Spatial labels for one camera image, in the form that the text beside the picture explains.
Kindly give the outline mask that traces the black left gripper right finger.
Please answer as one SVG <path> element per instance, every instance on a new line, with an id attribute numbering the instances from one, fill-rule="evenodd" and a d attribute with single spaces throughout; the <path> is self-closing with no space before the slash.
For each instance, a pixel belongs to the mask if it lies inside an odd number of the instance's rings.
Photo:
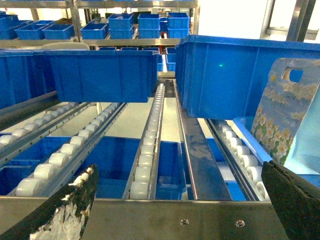
<path id="1" fill-rule="evenodd" d="M 262 182 L 290 240 L 320 238 L 320 188 L 283 165 L 265 161 Z"/>

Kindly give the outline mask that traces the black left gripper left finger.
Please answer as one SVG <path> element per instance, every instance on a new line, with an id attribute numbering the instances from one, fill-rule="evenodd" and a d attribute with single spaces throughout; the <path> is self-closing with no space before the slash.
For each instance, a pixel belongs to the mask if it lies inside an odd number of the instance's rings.
<path id="1" fill-rule="evenodd" d="M 98 166 L 91 164 L 29 215 L 2 233 L 0 238 L 2 240 L 82 239 L 95 201 L 98 182 Z"/>

